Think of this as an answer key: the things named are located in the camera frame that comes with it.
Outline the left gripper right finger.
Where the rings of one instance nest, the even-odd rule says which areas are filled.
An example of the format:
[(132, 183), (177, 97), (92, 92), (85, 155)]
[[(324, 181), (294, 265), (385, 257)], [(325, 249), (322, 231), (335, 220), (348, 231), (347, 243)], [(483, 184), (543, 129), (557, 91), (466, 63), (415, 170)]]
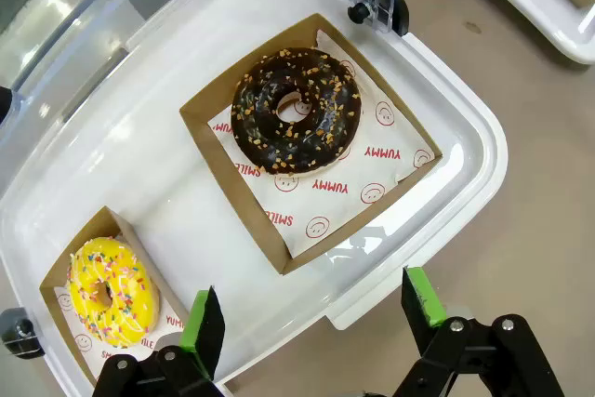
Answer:
[(446, 396), (475, 375), (493, 396), (561, 396), (562, 388), (528, 322), (505, 314), (491, 324), (448, 316), (420, 267), (403, 268), (401, 304), (420, 358), (396, 396)]

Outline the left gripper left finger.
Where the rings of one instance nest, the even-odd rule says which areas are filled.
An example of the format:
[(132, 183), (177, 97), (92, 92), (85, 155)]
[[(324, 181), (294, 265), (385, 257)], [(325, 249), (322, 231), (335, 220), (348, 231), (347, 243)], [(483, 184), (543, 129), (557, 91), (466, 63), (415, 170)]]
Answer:
[(111, 356), (101, 369), (95, 396), (220, 396), (214, 381), (225, 322), (213, 287), (200, 290), (176, 344), (171, 336), (139, 361), (129, 354)]

